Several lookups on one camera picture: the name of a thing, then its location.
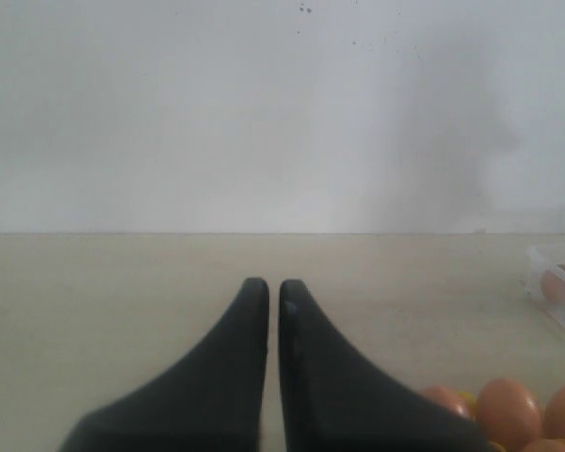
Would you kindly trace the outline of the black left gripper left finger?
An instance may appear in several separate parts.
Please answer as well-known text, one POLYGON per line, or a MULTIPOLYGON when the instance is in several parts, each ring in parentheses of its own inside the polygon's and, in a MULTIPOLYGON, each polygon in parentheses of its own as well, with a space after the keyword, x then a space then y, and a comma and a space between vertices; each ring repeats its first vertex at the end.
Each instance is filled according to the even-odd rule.
POLYGON ((267 283, 247 278, 184 358, 82 417, 61 450, 259 450, 268 325, 267 283))

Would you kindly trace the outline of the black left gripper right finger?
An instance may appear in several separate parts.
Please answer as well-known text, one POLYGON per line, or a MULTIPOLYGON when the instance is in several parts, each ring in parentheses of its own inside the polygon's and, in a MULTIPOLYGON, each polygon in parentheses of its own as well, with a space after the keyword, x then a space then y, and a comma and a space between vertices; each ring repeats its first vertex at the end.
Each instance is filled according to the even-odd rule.
POLYGON ((480 428, 393 379, 327 318, 301 280, 279 292, 289 451, 488 451, 480 428))

